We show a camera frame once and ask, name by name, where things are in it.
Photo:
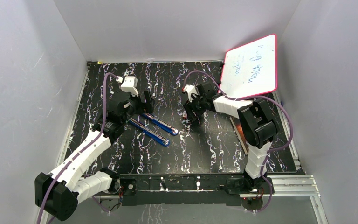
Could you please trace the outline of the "blue stapler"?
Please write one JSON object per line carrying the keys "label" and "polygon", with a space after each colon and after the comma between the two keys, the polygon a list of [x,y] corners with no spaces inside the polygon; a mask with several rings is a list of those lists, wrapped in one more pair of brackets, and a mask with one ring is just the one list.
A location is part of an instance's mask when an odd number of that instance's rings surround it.
{"label": "blue stapler", "polygon": [[179,131],[177,128],[173,127],[172,125],[164,122],[163,120],[157,118],[155,115],[150,113],[144,113],[142,116],[148,120],[150,120],[153,124],[159,126],[164,131],[168,132],[169,134],[175,136],[179,134]]}
{"label": "blue stapler", "polygon": [[149,129],[147,126],[145,126],[144,124],[136,121],[135,119],[130,119],[128,122],[130,124],[134,125],[135,127],[141,129],[146,135],[148,135],[149,137],[154,139],[159,144],[161,144],[161,145],[163,145],[165,147],[170,144],[170,141],[167,138],[165,138],[162,135],[156,133],[155,131]]}

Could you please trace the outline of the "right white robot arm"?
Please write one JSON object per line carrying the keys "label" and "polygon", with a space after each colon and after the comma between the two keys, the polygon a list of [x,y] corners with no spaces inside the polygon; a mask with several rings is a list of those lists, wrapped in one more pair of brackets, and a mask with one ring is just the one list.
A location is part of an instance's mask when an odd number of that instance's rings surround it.
{"label": "right white robot arm", "polygon": [[244,188],[249,193],[256,193],[262,188],[261,177],[266,173],[264,160],[276,139],[279,126],[272,115],[265,96],[250,99],[235,99],[217,91],[211,82],[185,85],[182,92],[188,99],[183,107],[187,118],[195,121],[205,111],[227,114],[240,121],[240,125],[248,142],[248,161],[245,167],[247,178]]}

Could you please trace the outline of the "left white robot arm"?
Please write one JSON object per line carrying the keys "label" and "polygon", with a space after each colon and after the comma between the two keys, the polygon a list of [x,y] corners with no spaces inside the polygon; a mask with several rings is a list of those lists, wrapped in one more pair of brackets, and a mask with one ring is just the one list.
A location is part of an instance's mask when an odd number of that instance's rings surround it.
{"label": "left white robot arm", "polygon": [[103,94],[103,113],[80,146],[50,173],[40,173],[34,181],[35,204],[60,221],[67,220],[78,204],[93,195],[120,190],[119,174],[107,168],[81,180],[92,162],[124,132],[135,115],[154,111],[155,100],[149,91],[144,99],[130,92],[115,91],[111,99]]}

